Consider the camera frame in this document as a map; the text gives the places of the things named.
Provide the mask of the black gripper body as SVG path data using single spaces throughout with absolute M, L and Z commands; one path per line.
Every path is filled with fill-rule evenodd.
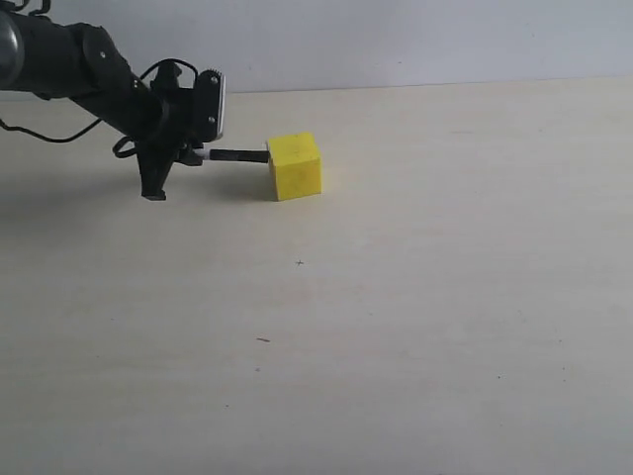
M 137 154 L 188 154 L 209 141 L 209 72 L 163 59 L 135 80 Z

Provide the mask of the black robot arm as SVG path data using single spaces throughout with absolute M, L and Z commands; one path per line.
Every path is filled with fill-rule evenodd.
M 226 85 L 217 70 L 192 71 L 189 62 L 165 58 L 133 73 L 108 32 L 85 23 L 53 22 L 50 4 L 1 4 L 1 88 L 41 99 L 68 99 L 122 134 L 115 157 L 135 157 L 140 194 L 166 198 L 164 183 L 175 163 L 199 166 L 197 150 L 223 135 Z

